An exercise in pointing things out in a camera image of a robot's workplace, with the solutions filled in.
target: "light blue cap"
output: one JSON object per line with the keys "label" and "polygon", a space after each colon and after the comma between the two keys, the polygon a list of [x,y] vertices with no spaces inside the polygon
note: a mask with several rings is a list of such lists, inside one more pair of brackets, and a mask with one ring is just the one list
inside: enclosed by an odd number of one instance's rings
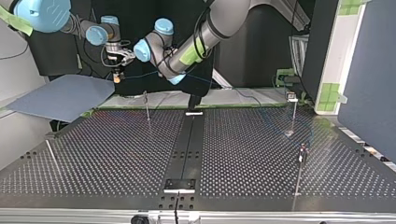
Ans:
{"label": "light blue cap", "polygon": [[155,30],[163,35],[172,35],[174,33],[174,26],[168,19],[159,19],[155,21]]}
{"label": "light blue cap", "polygon": [[91,26],[85,36],[92,45],[104,45],[108,41],[107,31],[101,26]]}
{"label": "light blue cap", "polygon": [[34,30],[53,33],[67,24],[70,8],[70,0],[20,0],[17,1],[13,12],[14,15],[29,21]]}
{"label": "light blue cap", "polygon": [[119,18],[115,16],[103,16],[101,18],[102,23],[110,23],[110,24],[115,24],[115,25],[120,25],[119,23]]}
{"label": "light blue cap", "polygon": [[183,80],[186,77],[186,74],[184,75],[179,75],[177,77],[174,77],[172,79],[169,79],[168,81],[170,81],[173,85],[177,85],[178,83],[181,82],[181,80]]}
{"label": "light blue cap", "polygon": [[143,63],[149,62],[151,60],[151,52],[149,50],[149,45],[146,40],[141,39],[134,46],[134,54],[136,58]]}

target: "robotic arm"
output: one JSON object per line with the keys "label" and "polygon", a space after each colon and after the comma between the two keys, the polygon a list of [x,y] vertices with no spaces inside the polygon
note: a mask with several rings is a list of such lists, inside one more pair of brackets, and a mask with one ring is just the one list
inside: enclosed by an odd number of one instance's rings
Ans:
{"label": "robotic arm", "polygon": [[[134,53],[125,49],[120,40],[119,21],[116,17],[104,16],[96,24],[70,13],[70,0],[0,0],[0,6],[18,17],[28,20],[33,28],[43,33],[62,31],[87,38],[95,46],[104,46],[113,69],[114,82],[123,78],[125,66],[136,57],[142,62],[151,62],[161,76],[172,84],[178,84],[186,70],[209,56],[222,39],[233,36],[243,25],[251,0],[205,0],[207,9],[195,24],[194,34],[177,50],[172,49],[174,25],[167,19],[159,19],[155,29],[134,46]],[[206,14],[206,21],[201,18]]]}
{"label": "robotic arm", "polygon": [[104,16],[100,24],[83,20],[70,13],[70,0],[0,0],[0,7],[29,21],[39,32],[62,31],[87,38],[95,46],[104,46],[108,63],[102,61],[104,66],[113,69],[116,83],[123,78],[125,66],[134,60],[134,53],[121,42],[117,17]]}
{"label": "robotic arm", "polygon": [[173,23],[167,19],[155,22],[155,29],[134,46],[140,61],[151,62],[172,84],[178,84],[186,70],[208,57],[222,39],[236,34],[248,16],[251,0],[215,0],[206,21],[195,24],[194,34],[174,53],[171,49]]}

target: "perforated metal table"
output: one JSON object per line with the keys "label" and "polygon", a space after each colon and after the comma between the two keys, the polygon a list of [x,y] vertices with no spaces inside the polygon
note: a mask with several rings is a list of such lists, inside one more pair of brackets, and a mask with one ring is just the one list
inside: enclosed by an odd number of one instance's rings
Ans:
{"label": "perforated metal table", "polygon": [[[165,194],[169,179],[195,193]],[[0,207],[396,213],[396,174],[307,108],[294,122],[286,107],[107,110],[2,170]]]}

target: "white wall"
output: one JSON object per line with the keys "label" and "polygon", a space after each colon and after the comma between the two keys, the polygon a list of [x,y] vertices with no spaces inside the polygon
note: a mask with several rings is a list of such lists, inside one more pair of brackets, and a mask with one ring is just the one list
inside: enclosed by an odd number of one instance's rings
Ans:
{"label": "white wall", "polygon": [[[0,108],[45,84],[29,49],[17,58],[1,60],[23,52],[26,44],[0,20]],[[44,135],[50,131],[47,119],[19,113],[9,115],[4,110],[0,110],[0,118],[0,169],[44,141]]]}

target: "gray mat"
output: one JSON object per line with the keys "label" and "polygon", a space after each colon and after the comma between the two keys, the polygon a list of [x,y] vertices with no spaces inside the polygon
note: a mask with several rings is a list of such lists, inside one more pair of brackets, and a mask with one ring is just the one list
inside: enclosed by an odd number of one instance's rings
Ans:
{"label": "gray mat", "polygon": [[46,119],[72,122],[114,92],[114,83],[94,77],[66,75],[32,91],[8,109]]}

